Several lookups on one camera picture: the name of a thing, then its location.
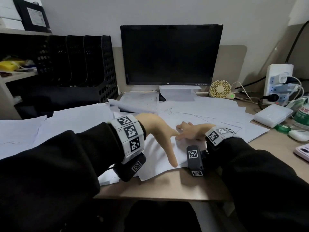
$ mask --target fan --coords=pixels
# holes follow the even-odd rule
[[[211,84],[209,94],[214,98],[233,99],[235,94],[231,93],[231,85],[225,80],[217,80]]]

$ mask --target black sweater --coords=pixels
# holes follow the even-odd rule
[[[98,176],[122,161],[115,130],[102,123],[66,131],[0,160],[0,217],[20,231],[58,227],[100,191]],[[237,214],[248,231],[309,231],[309,185],[267,151],[240,138],[208,148],[223,168]]]

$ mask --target wristband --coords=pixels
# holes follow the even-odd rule
[[[145,146],[144,132],[140,123],[134,116],[129,114],[107,123],[114,127],[122,143],[125,154],[122,164],[126,164],[143,151]]]
[[[214,146],[217,146],[224,139],[239,136],[232,129],[214,126],[210,130],[208,130],[208,132],[206,133],[206,137]]]

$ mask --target monitor screen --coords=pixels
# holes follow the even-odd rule
[[[121,26],[127,84],[209,85],[223,25]]]

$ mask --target white wall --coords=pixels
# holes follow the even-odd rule
[[[309,0],[296,0],[290,18],[289,26],[307,22],[309,20]]]
[[[53,34],[110,35],[114,47],[121,46],[121,25],[224,24],[220,44],[248,48],[239,77],[243,81],[260,71],[296,0],[41,1]]]

